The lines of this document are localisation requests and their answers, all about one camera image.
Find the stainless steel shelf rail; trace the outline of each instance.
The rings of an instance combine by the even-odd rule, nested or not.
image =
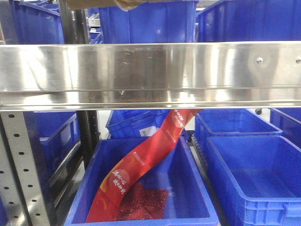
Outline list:
[[[0,110],[301,105],[301,41],[0,46]]]

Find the bolt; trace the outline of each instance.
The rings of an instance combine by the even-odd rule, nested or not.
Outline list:
[[[263,59],[261,57],[257,58],[257,61],[256,61],[258,64],[261,64],[263,62]]]

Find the red package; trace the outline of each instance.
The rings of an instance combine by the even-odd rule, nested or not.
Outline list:
[[[114,221],[132,185],[175,148],[185,125],[200,110],[171,110],[161,128],[130,151],[109,172],[93,200],[86,222]],[[139,215],[144,210],[137,209]]]
[[[168,191],[135,183],[123,198],[116,220],[162,219]]]

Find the caster wheel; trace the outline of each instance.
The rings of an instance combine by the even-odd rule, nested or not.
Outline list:
[[[258,108],[255,110],[256,114],[261,114],[262,113],[262,109],[261,108]]]

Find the blue storage crate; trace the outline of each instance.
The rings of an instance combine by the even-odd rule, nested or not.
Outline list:
[[[99,8],[104,43],[194,42],[198,0]]]
[[[301,150],[280,136],[208,139],[208,175],[231,226],[301,225]]]
[[[176,148],[139,181],[146,188],[168,190],[163,219],[85,223],[94,196],[109,171],[145,140],[104,140],[84,175],[65,226],[216,226],[218,218],[206,191],[190,147],[181,138]]]
[[[300,11],[300,0],[221,0],[199,14],[198,40],[301,40]]]
[[[64,44],[57,4],[12,1],[20,44]]]
[[[114,110],[106,128],[111,138],[148,137],[162,125],[170,110]]]
[[[301,108],[272,108],[270,122],[282,129],[285,138],[301,148]]]
[[[94,14],[99,13],[99,9],[98,8],[88,8],[88,16],[91,17]]]
[[[35,112],[44,158],[51,176],[80,139],[75,111]]]
[[[101,44],[102,43],[102,33],[101,32],[91,32],[90,33],[90,44]]]
[[[8,223],[8,218],[6,216],[6,211],[0,199],[0,226],[5,226]]]
[[[196,115],[195,137],[205,156],[207,138],[281,135],[282,130],[247,109],[205,109]]]

